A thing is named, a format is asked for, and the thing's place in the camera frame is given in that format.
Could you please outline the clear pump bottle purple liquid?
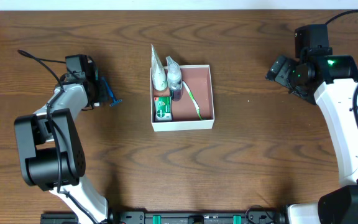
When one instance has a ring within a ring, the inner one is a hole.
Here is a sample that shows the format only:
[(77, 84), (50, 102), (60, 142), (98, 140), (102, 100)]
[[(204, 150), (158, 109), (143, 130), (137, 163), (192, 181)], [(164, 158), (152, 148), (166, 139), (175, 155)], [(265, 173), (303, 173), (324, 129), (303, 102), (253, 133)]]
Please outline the clear pump bottle purple liquid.
[(167, 61), (167, 84), (170, 90), (172, 101), (179, 101), (182, 96), (182, 74), (180, 66), (171, 56), (166, 57)]

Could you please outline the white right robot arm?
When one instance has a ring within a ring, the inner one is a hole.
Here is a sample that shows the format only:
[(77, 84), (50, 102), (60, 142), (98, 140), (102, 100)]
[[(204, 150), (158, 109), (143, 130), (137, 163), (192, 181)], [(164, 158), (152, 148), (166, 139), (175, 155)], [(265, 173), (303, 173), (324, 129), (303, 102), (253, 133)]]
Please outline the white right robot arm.
[(334, 55), (325, 24), (295, 30), (295, 59), (279, 56), (266, 79), (312, 105), (326, 121), (340, 188), (317, 202), (286, 207), (282, 223), (358, 223), (358, 69), (352, 56)]

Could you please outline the white speckled cream tube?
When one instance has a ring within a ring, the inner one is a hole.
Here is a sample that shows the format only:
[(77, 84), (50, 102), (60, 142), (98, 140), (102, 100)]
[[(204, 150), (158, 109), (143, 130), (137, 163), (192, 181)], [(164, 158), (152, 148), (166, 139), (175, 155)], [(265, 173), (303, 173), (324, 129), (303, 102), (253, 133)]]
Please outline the white speckled cream tube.
[(158, 57), (158, 54), (153, 45), (151, 45), (151, 75), (152, 83), (157, 91), (165, 91), (167, 88), (167, 76), (165, 69)]

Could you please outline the green white toothbrush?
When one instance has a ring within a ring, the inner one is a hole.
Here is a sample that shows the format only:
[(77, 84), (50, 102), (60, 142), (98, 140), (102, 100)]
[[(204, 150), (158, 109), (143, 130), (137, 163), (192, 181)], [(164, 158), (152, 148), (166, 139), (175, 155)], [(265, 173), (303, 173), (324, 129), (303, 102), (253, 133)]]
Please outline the green white toothbrush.
[(203, 117), (202, 117), (202, 115), (201, 115), (200, 107), (199, 107), (197, 101), (195, 100), (195, 97), (193, 96), (193, 94), (192, 94), (192, 92), (191, 92), (189, 86), (187, 85), (187, 83), (186, 83), (185, 81), (182, 81), (182, 84), (183, 84), (183, 86), (185, 87), (185, 90), (188, 92), (189, 97), (191, 98), (191, 100), (192, 100), (192, 102), (193, 102), (193, 104), (194, 104), (194, 107), (195, 107), (195, 110), (196, 110), (196, 112), (197, 112), (197, 115), (198, 115), (199, 119), (200, 119), (200, 120), (204, 120)]

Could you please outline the Colgate toothpaste tube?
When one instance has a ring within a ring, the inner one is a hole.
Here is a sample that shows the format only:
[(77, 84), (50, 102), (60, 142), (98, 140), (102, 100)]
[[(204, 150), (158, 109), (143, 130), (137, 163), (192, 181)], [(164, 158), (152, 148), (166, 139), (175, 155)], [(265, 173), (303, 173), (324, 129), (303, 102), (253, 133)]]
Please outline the Colgate toothpaste tube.
[(95, 81), (94, 81), (94, 91), (95, 91), (94, 107), (99, 107), (100, 106), (100, 100), (99, 100), (100, 81), (99, 81), (99, 69), (98, 68), (95, 69), (94, 78), (95, 78)]

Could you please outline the green Dettol soap bar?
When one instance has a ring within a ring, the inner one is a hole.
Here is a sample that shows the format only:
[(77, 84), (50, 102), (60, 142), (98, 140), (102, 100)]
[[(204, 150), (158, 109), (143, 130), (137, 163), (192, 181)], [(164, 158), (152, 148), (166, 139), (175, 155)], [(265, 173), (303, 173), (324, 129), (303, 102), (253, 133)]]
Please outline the green Dettol soap bar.
[(172, 100), (170, 96), (158, 96), (154, 98), (155, 121), (172, 121)]

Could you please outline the blue disposable razor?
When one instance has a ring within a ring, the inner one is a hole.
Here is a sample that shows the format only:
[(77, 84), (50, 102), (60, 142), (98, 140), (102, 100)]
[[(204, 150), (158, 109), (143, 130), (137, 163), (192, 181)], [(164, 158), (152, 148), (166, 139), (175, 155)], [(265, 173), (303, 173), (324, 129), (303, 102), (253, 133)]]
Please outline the blue disposable razor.
[(107, 80), (104, 77), (101, 77), (101, 81), (104, 83), (107, 93), (110, 96), (110, 98), (112, 99), (112, 102), (109, 104), (110, 107), (113, 107), (119, 103), (122, 102), (122, 100), (118, 100), (114, 94), (114, 92), (112, 91), (111, 87), (109, 86)]

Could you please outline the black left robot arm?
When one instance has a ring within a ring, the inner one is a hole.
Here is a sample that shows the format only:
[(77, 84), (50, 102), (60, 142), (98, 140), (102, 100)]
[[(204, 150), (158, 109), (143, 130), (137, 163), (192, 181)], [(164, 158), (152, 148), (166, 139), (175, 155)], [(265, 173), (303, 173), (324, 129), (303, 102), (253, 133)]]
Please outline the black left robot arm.
[(85, 175), (86, 160), (74, 120), (106, 101), (94, 60), (83, 54), (63, 61), (53, 96), (43, 107), (14, 122), (22, 177), (62, 199), (70, 213), (44, 213), (41, 223), (112, 223), (108, 200)]

